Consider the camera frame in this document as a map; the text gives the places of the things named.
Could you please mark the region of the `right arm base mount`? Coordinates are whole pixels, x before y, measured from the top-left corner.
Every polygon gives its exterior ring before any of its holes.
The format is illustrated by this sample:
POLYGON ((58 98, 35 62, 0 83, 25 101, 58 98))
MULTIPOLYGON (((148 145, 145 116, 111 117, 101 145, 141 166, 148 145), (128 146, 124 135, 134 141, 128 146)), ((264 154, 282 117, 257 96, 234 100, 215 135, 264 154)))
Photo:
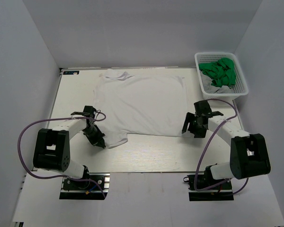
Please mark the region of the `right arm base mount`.
POLYGON ((188 184, 189 201, 233 201, 232 184, 224 179, 215 180, 208 166, 197 175, 195 189, 195 174, 187 175, 183 182, 188 184))

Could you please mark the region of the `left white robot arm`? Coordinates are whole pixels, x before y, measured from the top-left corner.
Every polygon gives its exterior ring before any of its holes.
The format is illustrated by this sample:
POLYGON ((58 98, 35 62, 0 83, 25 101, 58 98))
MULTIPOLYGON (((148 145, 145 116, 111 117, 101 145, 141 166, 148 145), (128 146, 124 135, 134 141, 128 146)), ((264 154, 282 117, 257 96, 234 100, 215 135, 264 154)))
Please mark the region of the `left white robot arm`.
POLYGON ((91 179, 88 168, 71 159, 70 140, 83 132, 92 146, 105 148, 105 134, 95 125, 97 113, 93 106, 86 105, 82 112, 73 112, 71 118, 60 125, 52 129, 40 129, 33 157, 34 167, 74 178, 79 188, 87 188, 91 179))

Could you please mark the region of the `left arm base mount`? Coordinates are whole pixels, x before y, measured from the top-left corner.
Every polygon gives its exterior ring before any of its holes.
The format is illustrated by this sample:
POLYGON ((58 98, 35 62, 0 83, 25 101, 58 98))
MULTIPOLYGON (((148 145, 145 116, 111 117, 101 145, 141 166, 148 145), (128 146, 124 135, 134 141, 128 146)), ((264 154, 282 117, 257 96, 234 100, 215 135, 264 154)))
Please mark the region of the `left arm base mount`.
POLYGON ((103 201, 109 190, 110 173, 90 173, 85 167, 83 179, 74 181, 64 178, 60 189, 60 200, 103 201))

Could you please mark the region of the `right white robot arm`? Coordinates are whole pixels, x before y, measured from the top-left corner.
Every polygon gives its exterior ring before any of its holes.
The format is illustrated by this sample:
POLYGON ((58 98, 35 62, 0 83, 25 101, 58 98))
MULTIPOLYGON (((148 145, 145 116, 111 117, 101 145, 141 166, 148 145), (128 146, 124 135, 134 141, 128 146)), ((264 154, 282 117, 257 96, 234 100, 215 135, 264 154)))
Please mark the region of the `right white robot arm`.
POLYGON ((213 111, 208 100, 194 104, 195 113, 187 113, 182 133, 190 132, 195 139, 203 139, 208 131, 212 132, 194 175, 194 190, 201 192, 236 178, 248 179, 254 176, 267 175, 271 165, 266 141, 261 134, 251 134, 234 125, 232 117, 225 118, 219 111, 213 111), (207 166, 202 176, 200 166, 214 136, 219 136, 230 146, 228 162, 207 166))

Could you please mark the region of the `white t shirt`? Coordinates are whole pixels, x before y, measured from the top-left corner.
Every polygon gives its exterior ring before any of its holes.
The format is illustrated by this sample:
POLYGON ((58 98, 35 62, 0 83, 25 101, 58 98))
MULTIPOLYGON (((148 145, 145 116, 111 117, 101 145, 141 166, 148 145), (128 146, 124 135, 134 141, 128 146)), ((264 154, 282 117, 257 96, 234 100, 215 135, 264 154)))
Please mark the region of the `white t shirt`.
POLYGON ((105 146, 128 141, 129 134, 181 137, 187 108, 181 75, 136 75, 108 69, 94 89, 94 105, 106 115, 97 123, 105 146))

